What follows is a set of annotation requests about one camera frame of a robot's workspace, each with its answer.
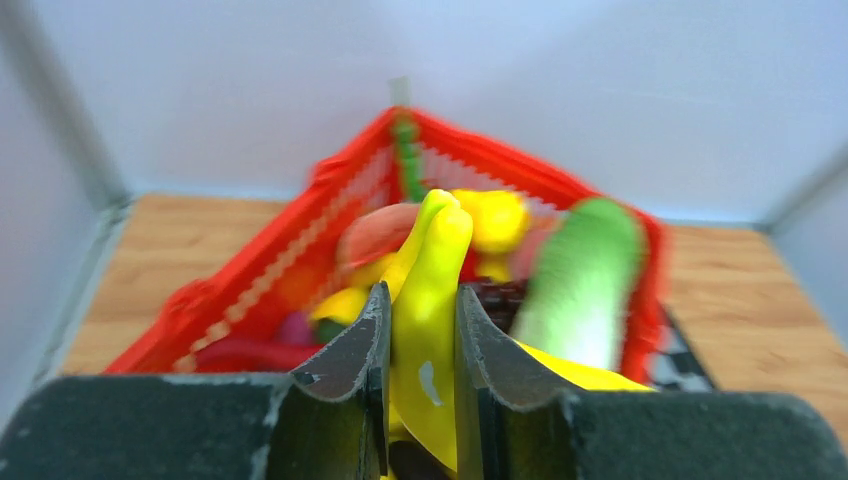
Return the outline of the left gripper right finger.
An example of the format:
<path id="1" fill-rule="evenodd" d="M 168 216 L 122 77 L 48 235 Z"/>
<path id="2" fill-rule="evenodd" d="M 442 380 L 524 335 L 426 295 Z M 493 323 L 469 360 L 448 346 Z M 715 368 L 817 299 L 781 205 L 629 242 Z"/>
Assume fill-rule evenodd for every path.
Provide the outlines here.
<path id="1" fill-rule="evenodd" d="M 462 479 L 843 479 L 847 459 L 808 403 L 749 392 L 590 392 L 457 296 Z"/>

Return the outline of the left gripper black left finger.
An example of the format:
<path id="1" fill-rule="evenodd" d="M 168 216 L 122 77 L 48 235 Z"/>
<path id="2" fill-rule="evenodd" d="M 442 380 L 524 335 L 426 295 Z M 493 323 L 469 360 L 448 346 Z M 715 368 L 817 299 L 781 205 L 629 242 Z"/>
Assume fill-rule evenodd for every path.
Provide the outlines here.
<path id="1" fill-rule="evenodd" d="M 68 376 L 18 408 L 5 479 L 377 479 L 387 470 L 390 298 L 287 374 Z"/>

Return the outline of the red plastic basket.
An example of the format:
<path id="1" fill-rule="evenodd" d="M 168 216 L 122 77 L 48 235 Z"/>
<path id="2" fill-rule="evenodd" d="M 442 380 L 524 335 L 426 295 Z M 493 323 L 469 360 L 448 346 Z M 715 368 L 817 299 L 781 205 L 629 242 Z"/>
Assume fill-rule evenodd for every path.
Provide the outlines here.
<path id="1" fill-rule="evenodd" d="M 594 190 L 571 174 L 498 140 L 414 110 L 432 187 L 506 188 L 539 217 L 553 218 Z M 336 264 L 343 230 L 401 197 L 391 126 L 381 112 L 337 154 L 321 161 L 309 187 L 213 276 L 174 293 L 158 318 L 113 360 L 111 374 L 193 372 L 196 355 L 225 336 L 267 339 L 294 311 L 307 312 L 341 289 Z"/>

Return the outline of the yellow banana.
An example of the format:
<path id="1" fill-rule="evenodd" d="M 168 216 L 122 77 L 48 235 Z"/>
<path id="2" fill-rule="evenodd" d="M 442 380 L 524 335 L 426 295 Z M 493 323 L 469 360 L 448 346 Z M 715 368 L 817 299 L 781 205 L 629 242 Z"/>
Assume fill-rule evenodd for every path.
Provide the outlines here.
<path id="1" fill-rule="evenodd" d="M 430 191 L 384 275 L 391 296 L 390 399 L 409 433 L 449 469 L 458 465 L 454 335 L 459 275 L 473 220 L 450 191 Z M 634 390 L 614 370 L 554 357 L 515 342 L 543 365 L 588 390 Z"/>

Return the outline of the green chili pepper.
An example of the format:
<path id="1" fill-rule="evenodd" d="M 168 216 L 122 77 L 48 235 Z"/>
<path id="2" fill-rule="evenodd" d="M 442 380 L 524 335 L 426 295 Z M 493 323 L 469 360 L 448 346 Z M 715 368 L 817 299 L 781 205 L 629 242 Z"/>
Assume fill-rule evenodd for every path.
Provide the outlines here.
<path id="1" fill-rule="evenodd" d="M 403 195 L 407 200 L 420 203 L 426 196 L 426 188 L 421 181 L 418 125 L 408 113 L 399 113 L 395 116 L 392 134 Z"/>

